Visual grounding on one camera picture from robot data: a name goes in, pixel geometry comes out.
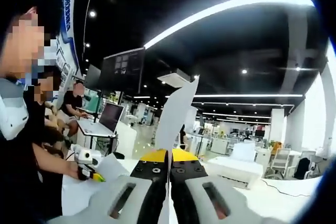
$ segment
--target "laptop screen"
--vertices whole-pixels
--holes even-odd
[[[123,109],[123,106],[106,103],[99,122],[114,133],[116,131],[117,123],[119,122]]]

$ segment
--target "black ceiling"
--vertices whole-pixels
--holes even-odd
[[[226,0],[91,0],[89,9],[96,18],[83,25],[88,0],[75,0],[74,29],[77,55],[83,42],[91,44],[80,59],[82,73],[89,64],[100,67],[102,59],[121,51],[142,47],[150,39],[181,20]],[[220,12],[199,20],[163,39],[145,54],[141,99],[161,106],[175,89],[157,77],[175,68],[200,75],[197,94],[279,93],[288,70],[289,29],[287,9],[280,5],[250,5]],[[293,80],[292,94],[304,94],[323,65],[327,37],[313,8],[306,8],[308,33],[301,71]],[[195,102],[285,103],[297,105],[303,98],[291,99],[201,99]],[[194,104],[200,111],[233,114],[270,115],[273,106]],[[289,112],[291,106],[285,107]]]

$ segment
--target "laptop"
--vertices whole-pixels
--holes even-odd
[[[77,121],[85,136],[115,137],[117,124],[124,107],[107,102],[101,113],[99,122],[94,123],[89,119]]]

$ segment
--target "ceiling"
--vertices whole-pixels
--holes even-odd
[[[89,10],[97,16],[87,18],[83,41],[88,0],[75,0],[75,43],[79,58],[83,55],[81,71],[85,73],[89,64],[100,68],[104,57],[142,47],[183,19],[224,1],[90,0]],[[176,89],[157,77],[176,68],[192,79],[200,76],[197,94],[305,94],[325,64],[326,41],[313,7],[256,4],[233,8],[194,22],[146,50],[141,92],[127,95],[148,95],[150,99],[135,101],[161,107],[165,96]],[[289,104],[283,107],[289,113],[303,99],[195,98],[193,105],[205,113],[270,116],[272,108]],[[260,103],[278,105],[253,106]]]

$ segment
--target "yellow object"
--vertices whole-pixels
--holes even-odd
[[[173,149],[173,161],[180,162],[180,161],[193,161],[198,160],[196,156],[191,154],[190,152],[186,152],[182,149],[175,148]]]
[[[271,151],[271,155],[275,155],[277,152],[277,149],[280,149],[282,147],[282,143],[281,142],[275,142],[273,149]]]
[[[106,182],[106,180],[99,173],[94,173],[92,179],[98,182]]]
[[[154,152],[149,152],[140,158],[141,161],[164,163],[166,150],[160,149]]]

